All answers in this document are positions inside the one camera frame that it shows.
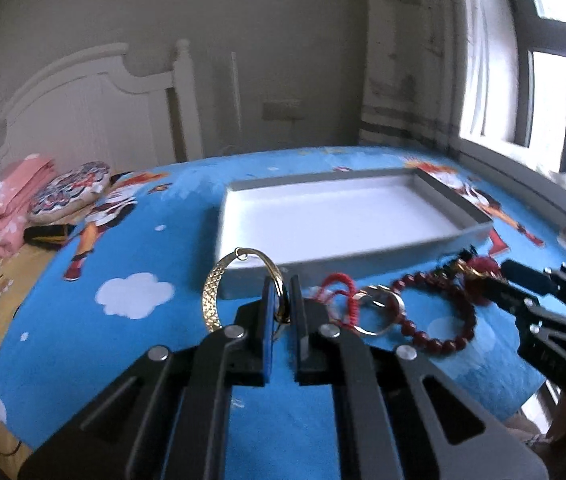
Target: white headboard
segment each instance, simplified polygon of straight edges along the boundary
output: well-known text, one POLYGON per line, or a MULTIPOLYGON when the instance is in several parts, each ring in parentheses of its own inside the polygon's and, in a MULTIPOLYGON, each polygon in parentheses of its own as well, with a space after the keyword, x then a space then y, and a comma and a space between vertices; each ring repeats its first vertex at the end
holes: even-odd
POLYGON ((167 89, 174 88, 188 160, 203 158, 189 41, 177 42, 171 72, 136 77, 126 43, 63 57, 32 76, 4 106, 0 169, 30 153, 54 157, 60 172, 90 160, 136 171, 175 162, 167 89))

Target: blue bedsheet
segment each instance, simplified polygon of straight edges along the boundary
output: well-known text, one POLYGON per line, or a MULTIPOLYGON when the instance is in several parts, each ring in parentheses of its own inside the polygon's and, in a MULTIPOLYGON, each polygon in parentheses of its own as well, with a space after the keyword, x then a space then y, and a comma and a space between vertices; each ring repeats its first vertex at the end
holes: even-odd
MULTIPOLYGON (((401 167, 417 164, 413 158, 429 162, 426 169, 463 182, 468 186, 463 193, 479 190, 477 195, 484 198, 473 200, 487 200, 520 222, 512 227, 498 214, 494 219, 511 249, 508 257, 537 268, 566 261, 553 228, 502 190, 468 178, 454 162, 435 155, 390 148, 288 150, 127 175, 114 199, 101 201, 92 218, 93 251, 76 258, 79 237, 71 241, 12 322, 0 347, 0 418, 36 449, 149 347, 165 344, 179 350, 201 341, 206 332, 200 291, 214 264, 226 184, 285 174, 401 167), (529 237, 520 232, 523 226, 529 237)), ((485 253, 490 247, 486 243, 480 249, 485 253)), ((434 264, 418 267, 428 270, 434 264)), ((387 283, 405 270, 415 269, 359 284, 387 283)), ((410 319, 431 335, 456 333, 458 321, 445 301, 416 291, 406 292, 405 301, 410 319)), ((230 322, 245 302, 220 301, 221 321, 230 322)), ((513 319, 493 305, 477 310, 474 341, 462 352, 434 361, 503 419, 534 393, 542 377, 516 355, 519 338, 513 319)), ((403 340, 394 331, 369 343, 390 349, 403 340)), ((301 478, 300 470, 306 479, 336 478, 330 389, 294 384, 286 338, 275 344, 273 359, 266 388, 234 390, 226 478, 301 478)))

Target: cartoon character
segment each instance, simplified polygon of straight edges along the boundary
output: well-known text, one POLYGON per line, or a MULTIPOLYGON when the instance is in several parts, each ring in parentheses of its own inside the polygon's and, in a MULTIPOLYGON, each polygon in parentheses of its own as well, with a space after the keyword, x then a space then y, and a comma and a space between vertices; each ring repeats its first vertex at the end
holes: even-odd
MULTIPOLYGON (((80 278, 80 268, 87 259, 88 254, 94 251, 94 246, 103 234, 116 227, 134 210, 137 204, 136 194, 148 183, 160 180, 169 173, 143 173, 118 180, 111 187, 105 201, 92 208, 89 215, 85 218, 85 227, 80 232, 79 245, 76 254, 72 258, 70 266, 67 267, 63 279, 68 282, 76 281, 80 278)), ((160 184, 152 188, 149 192, 160 192, 168 189, 169 184, 160 184)))
MULTIPOLYGON (((408 168, 420 168, 421 170, 426 171, 438 181, 452 188, 464 199, 472 202, 486 213, 486 215, 503 220, 506 224, 515 228, 519 233, 524 235, 525 238, 530 240, 537 247, 545 247, 543 240, 540 240, 540 238, 537 238, 535 235, 530 233, 520 222, 512 219, 505 211, 503 211, 501 204, 492 196, 487 194, 485 191, 476 189, 471 184, 462 181, 458 177, 458 171, 455 168, 450 166, 439 166, 437 164, 418 159, 407 159, 405 165, 408 168)), ((510 250, 508 244, 503 241, 495 229, 490 231, 490 241, 492 242, 492 247, 488 251, 490 256, 497 256, 510 250)))

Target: gold bracelet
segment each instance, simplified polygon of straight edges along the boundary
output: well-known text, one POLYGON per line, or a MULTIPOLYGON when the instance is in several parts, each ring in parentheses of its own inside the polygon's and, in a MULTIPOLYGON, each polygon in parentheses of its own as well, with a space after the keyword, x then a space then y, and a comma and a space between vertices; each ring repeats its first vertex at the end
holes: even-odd
POLYGON ((279 268, 268 258, 267 254, 256 249, 237 247, 234 252, 229 253, 218 260, 217 264, 212 268, 212 270, 210 270, 210 273, 205 279, 205 284, 203 285, 203 296, 201 298, 201 307, 203 310, 203 321, 205 322, 205 327, 208 332, 214 332, 215 330, 223 328, 221 320, 218 319, 217 293, 218 285, 221 282, 221 278, 223 278, 225 269, 237 258, 239 260, 246 260, 248 254, 258 256, 267 267, 269 275, 274 281, 277 296, 279 297, 279 312, 277 313, 277 320, 278 322, 289 322, 289 320, 281 319, 281 315, 284 310, 284 306, 282 304, 283 274, 281 274, 279 268))

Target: red beaded bracelet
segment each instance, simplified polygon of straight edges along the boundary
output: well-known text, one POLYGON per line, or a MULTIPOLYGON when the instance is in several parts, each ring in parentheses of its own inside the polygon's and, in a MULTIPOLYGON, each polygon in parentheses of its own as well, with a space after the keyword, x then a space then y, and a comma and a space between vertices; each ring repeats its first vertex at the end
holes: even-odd
POLYGON ((388 301, 387 306, 396 314, 394 322, 401 326, 401 334, 406 337, 412 337, 413 345, 424 348, 434 355, 449 355, 465 348, 468 342, 474 338, 476 314, 474 313, 474 305, 468 300, 463 288, 445 275, 417 272, 415 275, 406 274, 401 279, 396 280, 390 287, 390 290, 399 296, 405 288, 410 286, 438 290, 442 294, 447 293, 452 303, 456 306, 461 319, 463 319, 464 325, 460 335, 457 335, 454 339, 441 341, 436 338, 430 338, 427 333, 417 331, 416 324, 401 314, 400 306, 396 301, 388 301))

